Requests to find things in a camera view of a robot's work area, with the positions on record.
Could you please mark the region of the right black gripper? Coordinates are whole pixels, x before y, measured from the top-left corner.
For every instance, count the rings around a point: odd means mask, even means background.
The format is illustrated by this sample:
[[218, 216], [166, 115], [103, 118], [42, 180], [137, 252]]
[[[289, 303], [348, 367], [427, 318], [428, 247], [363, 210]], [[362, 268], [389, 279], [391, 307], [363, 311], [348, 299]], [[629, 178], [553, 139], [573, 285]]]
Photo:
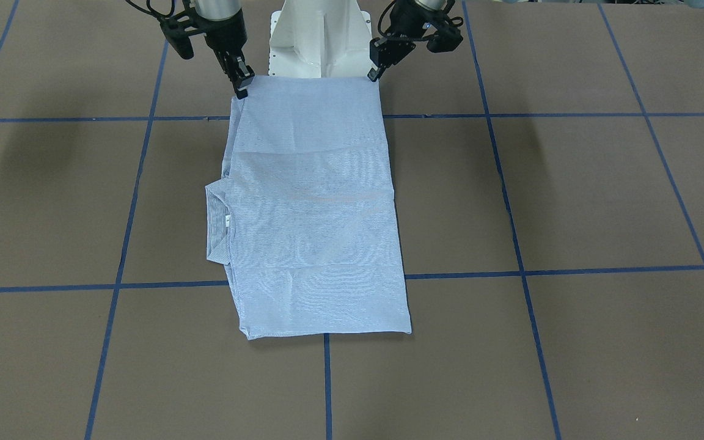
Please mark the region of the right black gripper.
[[248, 86], [255, 77], [243, 53], [247, 33], [243, 11], [237, 11], [223, 20], [206, 19], [205, 41], [217, 57], [224, 59], [224, 73], [239, 100], [248, 97]]

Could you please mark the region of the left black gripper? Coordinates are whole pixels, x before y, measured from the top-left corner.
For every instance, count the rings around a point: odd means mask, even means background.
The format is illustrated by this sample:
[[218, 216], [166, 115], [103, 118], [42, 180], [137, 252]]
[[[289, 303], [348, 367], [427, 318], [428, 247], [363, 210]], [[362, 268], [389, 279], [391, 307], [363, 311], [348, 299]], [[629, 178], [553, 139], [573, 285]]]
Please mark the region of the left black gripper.
[[368, 79], [376, 83], [383, 73], [399, 64], [425, 41], [425, 12], [436, 10], [436, 1], [391, 1], [380, 15], [380, 37], [369, 43], [372, 68]]

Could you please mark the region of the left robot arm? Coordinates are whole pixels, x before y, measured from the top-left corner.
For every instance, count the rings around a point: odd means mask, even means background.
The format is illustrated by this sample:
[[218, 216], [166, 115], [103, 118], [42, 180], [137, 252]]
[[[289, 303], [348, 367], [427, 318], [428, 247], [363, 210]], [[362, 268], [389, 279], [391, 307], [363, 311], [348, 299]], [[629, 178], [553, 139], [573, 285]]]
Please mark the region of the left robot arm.
[[427, 41], [428, 25], [445, 12], [445, 1], [392, 1], [380, 15], [377, 37], [369, 44], [372, 67], [368, 79], [376, 83], [385, 71], [396, 66], [417, 42]]

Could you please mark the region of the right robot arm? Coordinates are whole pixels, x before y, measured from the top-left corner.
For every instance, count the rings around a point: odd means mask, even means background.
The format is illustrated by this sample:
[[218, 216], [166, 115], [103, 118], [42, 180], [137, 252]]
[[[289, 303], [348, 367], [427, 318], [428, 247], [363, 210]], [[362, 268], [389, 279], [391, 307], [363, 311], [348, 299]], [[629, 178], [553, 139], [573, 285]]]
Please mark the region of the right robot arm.
[[243, 100], [255, 73], [243, 52], [247, 31], [240, 1], [195, 1], [195, 8], [199, 17], [210, 23], [205, 42], [231, 81], [236, 97]]

